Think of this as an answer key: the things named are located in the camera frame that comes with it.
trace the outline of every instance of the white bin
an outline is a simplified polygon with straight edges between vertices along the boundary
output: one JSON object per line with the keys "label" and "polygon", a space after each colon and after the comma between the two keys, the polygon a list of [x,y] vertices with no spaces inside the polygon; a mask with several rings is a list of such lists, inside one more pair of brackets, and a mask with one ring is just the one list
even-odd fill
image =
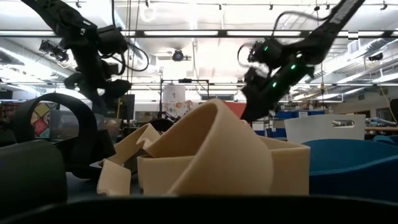
{"label": "white bin", "polygon": [[[364,139],[365,115],[313,115],[285,120],[287,141],[301,144],[319,139]],[[334,121],[353,121],[353,126],[334,127]]]}

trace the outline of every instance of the black strap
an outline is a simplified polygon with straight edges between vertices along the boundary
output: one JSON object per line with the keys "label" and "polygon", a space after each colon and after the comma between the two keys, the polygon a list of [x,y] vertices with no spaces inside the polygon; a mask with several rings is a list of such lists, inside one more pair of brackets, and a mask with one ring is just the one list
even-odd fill
{"label": "black strap", "polygon": [[33,141],[35,139],[35,132],[30,121],[40,101],[60,103],[70,109],[76,116],[79,123],[79,133],[74,140],[69,162],[72,164],[89,164],[96,141],[96,118],[84,102],[72,96],[49,93],[21,104],[14,117],[14,134],[17,142]]}

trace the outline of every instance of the black robotic arm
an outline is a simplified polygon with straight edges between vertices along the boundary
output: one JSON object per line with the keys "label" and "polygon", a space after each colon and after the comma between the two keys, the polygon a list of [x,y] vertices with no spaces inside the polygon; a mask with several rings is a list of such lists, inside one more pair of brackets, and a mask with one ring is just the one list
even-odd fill
{"label": "black robotic arm", "polygon": [[105,89],[107,98],[119,98],[131,88],[128,81],[112,82],[111,75],[121,75],[117,64],[108,64],[101,58],[108,58],[127,50],[127,42],[121,29],[113,25],[98,28],[85,19],[77,10],[61,0],[21,0],[31,7],[44,22],[62,38],[60,47],[71,49],[78,67],[76,73],[66,78],[69,89],[79,87],[93,103],[104,106],[97,89]]}
{"label": "black robotic arm", "polygon": [[[249,62],[264,63],[269,67],[266,78],[251,67],[245,74],[242,92],[246,108],[241,119],[253,122],[267,116],[279,100],[289,93],[305,75],[313,77],[315,65],[322,63],[339,32],[344,28],[365,0],[342,0],[324,23],[310,35],[294,44],[283,45],[275,38],[256,42],[249,54]],[[279,68],[274,76],[272,70]]]}

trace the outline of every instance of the workshop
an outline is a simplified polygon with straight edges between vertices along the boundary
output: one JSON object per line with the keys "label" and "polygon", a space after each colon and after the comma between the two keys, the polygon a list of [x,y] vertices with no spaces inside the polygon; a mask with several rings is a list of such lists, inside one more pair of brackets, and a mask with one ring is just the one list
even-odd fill
{"label": "workshop", "polygon": [[0,0],[0,224],[397,223],[397,40],[397,0]]}

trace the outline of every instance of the security camera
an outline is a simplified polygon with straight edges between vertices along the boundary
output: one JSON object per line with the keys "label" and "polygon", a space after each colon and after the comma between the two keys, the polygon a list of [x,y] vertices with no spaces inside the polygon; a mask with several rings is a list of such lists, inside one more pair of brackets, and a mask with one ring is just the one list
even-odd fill
{"label": "security camera", "polygon": [[174,50],[172,59],[174,62],[181,62],[184,59],[184,54],[182,53],[182,50],[180,49]]}

